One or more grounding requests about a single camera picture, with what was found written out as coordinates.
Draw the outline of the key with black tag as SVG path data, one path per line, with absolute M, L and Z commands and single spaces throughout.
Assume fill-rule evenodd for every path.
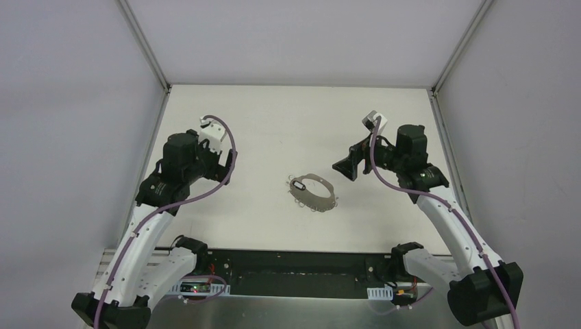
M 298 191 L 305 191 L 306 185 L 301 180 L 292 180 L 290 182 L 291 188 L 298 190 Z

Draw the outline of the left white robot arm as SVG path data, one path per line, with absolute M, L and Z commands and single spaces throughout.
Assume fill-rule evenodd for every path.
M 235 146 L 225 164 L 220 159 L 223 140 L 231 135 L 228 128 L 211 123 L 200 132 L 187 130 L 168 137 L 162 158 L 139 186 L 132 219 L 111 263 L 91 291 L 73 298 L 71 308 L 87 326 L 146 328 L 157 303 L 180 279 L 210 274 L 208 245 L 186 236 L 176 240 L 159 265 L 153 269 L 147 265 L 180 207 L 217 191 L 191 197 L 191 185 L 200 179 L 215 181 L 219 187 L 228 184 Z

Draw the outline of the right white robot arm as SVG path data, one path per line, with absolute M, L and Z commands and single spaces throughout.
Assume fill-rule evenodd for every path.
M 399 281 L 416 277 L 442 294 L 456 320 L 472 326 L 510 315 L 514 328 L 523 271 L 507 263 L 477 232 L 458 205 L 443 172 L 428 161 L 428 138 L 422 125 L 402 125 L 394 144 L 380 134 L 380 123 L 366 123 L 369 135 L 352 145 L 332 168 L 354 181 L 358 165 L 387 187 L 403 192 L 430 220 L 455 265 L 434 257 L 417 242 L 392 248 L 387 276 Z

